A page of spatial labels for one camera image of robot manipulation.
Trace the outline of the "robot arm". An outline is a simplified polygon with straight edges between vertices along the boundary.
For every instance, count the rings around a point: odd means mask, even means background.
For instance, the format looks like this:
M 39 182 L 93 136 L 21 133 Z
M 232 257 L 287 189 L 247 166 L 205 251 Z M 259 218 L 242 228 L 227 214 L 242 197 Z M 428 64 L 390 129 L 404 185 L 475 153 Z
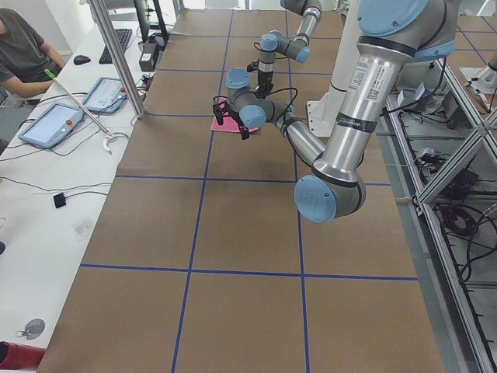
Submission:
M 309 42 L 321 19 L 318 1 L 284 1 L 282 6 L 302 16 L 297 35 L 277 31 L 260 41 L 259 84 L 252 88 L 241 68 L 228 72 L 228 94 L 214 102 L 216 121 L 235 120 L 243 138 L 251 129 L 271 123 L 311 168 L 294 189 L 299 212 L 309 221 L 327 222 L 358 211 L 366 188 L 357 173 L 365 147 L 374 132 L 399 72 L 405 64 L 444 58 L 452 53 L 459 2 L 362 1 L 348 19 L 358 22 L 359 52 L 345 98 L 326 142 L 314 136 L 295 115 L 293 107 L 272 101 L 273 65 L 278 54 L 304 62 Z
M 276 55 L 303 64 L 310 55 L 309 44 L 322 17 L 320 1 L 289 0 L 280 1 L 280 6 L 302 17 L 294 37 L 286 37 L 278 30 L 272 30 L 261 36 L 259 58 L 255 64 L 259 98 L 266 98 L 273 90 L 273 71 Z

